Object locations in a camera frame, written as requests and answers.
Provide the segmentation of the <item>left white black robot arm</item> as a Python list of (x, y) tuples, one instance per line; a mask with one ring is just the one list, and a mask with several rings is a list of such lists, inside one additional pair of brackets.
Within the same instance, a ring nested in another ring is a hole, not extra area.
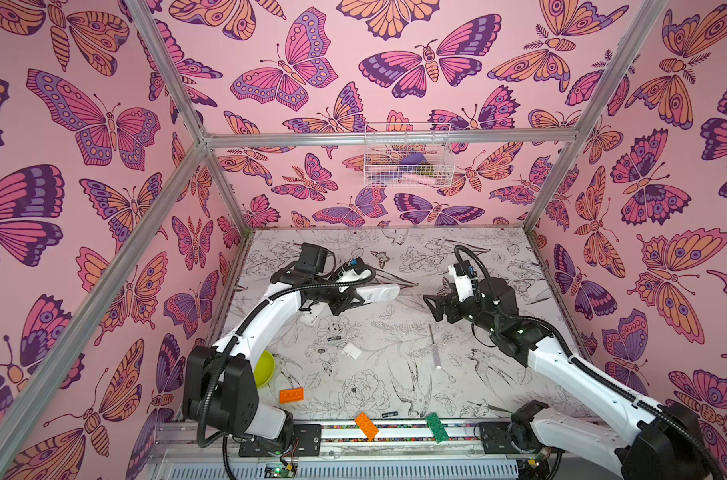
[(300, 256), (276, 271), (260, 302), (233, 330), (211, 346), (196, 347), (188, 360), (182, 413), (197, 424), (196, 443), (253, 440), (263, 450), (283, 454), (297, 444), (290, 412), (265, 404), (255, 370), (284, 325), (315, 306), (331, 314), (393, 301), (401, 288), (377, 283), (377, 270), (361, 258), (325, 272), (330, 250), (305, 243)]

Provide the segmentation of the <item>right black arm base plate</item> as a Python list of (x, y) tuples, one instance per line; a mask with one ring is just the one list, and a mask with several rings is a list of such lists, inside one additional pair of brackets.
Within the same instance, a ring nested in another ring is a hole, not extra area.
[(527, 423), (505, 421), (479, 422), (473, 430), (485, 454), (521, 454), (537, 456), (555, 454), (561, 449), (541, 443)]

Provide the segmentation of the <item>white battery cover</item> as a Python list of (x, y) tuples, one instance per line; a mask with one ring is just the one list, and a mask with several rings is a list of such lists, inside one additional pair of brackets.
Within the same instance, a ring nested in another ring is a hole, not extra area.
[(355, 360), (358, 360), (363, 353), (363, 351), (353, 343), (346, 344), (343, 352)]

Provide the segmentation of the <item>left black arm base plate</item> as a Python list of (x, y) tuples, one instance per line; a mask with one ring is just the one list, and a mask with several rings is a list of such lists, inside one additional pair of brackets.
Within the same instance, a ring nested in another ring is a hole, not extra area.
[(239, 448), (241, 458), (281, 455), (318, 457), (323, 438), (321, 424), (291, 424), (284, 427), (276, 439), (254, 436), (244, 440)]

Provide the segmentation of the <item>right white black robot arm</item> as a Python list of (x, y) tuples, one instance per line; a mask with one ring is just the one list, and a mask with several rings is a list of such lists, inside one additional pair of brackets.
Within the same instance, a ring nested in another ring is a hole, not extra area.
[(583, 360), (553, 324), (519, 313), (515, 290), (491, 276), (473, 250), (458, 245), (453, 253), (451, 293), (423, 298), (433, 319), (471, 323), (499, 353), (549, 378), (603, 420), (593, 424), (531, 401), (511, 416), (517, 449), (569, 452), (621, 479), (725, 478), (687, 406), (665, 406)]

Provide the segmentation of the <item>white remote control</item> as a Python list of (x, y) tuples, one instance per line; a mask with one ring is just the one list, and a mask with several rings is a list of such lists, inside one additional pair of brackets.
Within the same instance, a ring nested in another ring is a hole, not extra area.
[(401, 287), (397, 284), (357, 287), (354, 293), (354, 301), (357, 304), (390, 302), (397, 299), (399, 292), (401, 292)]

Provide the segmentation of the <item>thin grey screwdriver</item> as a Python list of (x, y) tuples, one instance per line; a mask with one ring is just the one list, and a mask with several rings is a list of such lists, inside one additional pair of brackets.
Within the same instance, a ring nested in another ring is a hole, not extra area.
[(433, 355), (433, 365), (435, 369), (442, 370), (443, 363), (441, 363), (441, 351), (439, 351), (439, 345), (435, 341), (435, 332), (433, 332), (433, 326), (429, 325), (429, 337), (431, 337), (431, 355)]

